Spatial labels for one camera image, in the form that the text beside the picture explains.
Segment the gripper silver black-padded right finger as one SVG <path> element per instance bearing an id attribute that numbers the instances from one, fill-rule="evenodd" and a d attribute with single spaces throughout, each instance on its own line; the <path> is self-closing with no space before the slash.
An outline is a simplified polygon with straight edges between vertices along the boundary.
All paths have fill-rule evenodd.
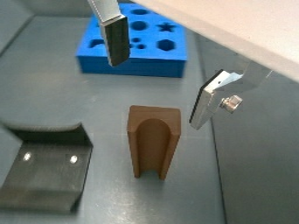
<path id="1" fill-rule="evenodd" d="M 243 99 L 239 93 L 256 88 L 272 70 L 251 61 L 243 73 L 220 69 L 200 87 L 194 104 L 190 124 L 198 130 L 216 114 L 218 109 L 232 113 Z"/>

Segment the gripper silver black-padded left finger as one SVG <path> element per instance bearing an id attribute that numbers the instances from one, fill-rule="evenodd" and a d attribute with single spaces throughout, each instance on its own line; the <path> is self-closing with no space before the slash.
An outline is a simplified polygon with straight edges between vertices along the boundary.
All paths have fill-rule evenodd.
<path id="1" fill-rule="evenodd" d="M 88 4 L 99 20 L 108 64 L 115 67 L 129 57 L 127 17 L 120 12 L 117 0 L 88 0 Z"/>

